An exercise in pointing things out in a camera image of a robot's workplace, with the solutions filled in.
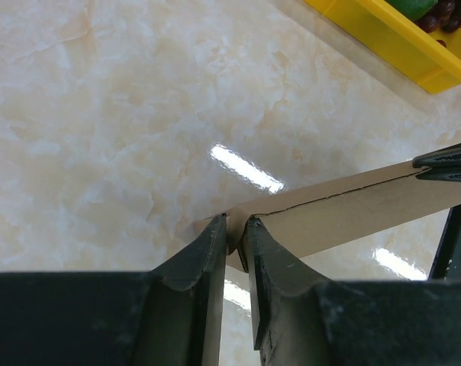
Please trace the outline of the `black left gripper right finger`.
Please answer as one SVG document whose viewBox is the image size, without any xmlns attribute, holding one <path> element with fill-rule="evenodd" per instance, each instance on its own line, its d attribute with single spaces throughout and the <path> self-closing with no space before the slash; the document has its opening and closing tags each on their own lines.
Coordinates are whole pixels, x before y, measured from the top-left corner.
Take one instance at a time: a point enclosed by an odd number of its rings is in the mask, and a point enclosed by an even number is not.
<svg viewBox="0 0 461 366">
<path fill-rule="evenodd" d="M 461 365 L 461 281 L 335 281 L 247 222 L 264 365 Z"/>
</svg>

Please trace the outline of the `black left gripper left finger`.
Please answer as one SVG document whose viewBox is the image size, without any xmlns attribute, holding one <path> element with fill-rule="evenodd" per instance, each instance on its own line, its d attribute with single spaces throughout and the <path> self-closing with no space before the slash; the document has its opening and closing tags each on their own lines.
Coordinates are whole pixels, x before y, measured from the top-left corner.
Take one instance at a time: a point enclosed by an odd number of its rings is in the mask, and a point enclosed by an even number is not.
<svg viewBox="0 0 461 366">
<path fill-rule="evenodd" d="M 151 271 L 0 273 L 0 365 L 216 365 L 226 218 Z"/>
</svg>

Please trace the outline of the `brown cardboard box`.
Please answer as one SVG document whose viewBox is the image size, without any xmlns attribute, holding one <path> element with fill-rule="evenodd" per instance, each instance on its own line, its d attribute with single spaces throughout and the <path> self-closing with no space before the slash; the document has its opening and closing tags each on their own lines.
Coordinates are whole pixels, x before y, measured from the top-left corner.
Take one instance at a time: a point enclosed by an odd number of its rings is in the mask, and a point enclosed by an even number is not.
<svg viewBox="0 0 461 366">
<path fill-rule="evenodd" d="M 303 262 L 305 256 L 461 204 L 461 182 L 416 179 L 429 169 L 404 162 L 237 205 L 227 212 L 230 264 L 249 274 L 243 244 L 252 218 Z"/>
</svg>

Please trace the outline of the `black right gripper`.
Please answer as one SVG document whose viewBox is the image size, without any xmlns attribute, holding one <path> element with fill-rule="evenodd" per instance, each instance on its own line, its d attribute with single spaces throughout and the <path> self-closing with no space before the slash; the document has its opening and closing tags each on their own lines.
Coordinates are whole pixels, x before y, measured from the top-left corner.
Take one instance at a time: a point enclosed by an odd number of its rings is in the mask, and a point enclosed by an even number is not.
<svg viewBox="0 0 461 366">
<path fill-rule="evenodd" d="M 412 165 L 432 168 L 416 175 L 416 179 L 461 182 L 461 143 L 417 156 Z M 428 278 L 461 280 L 461 205 L 448 213 Z"/>
</svg>

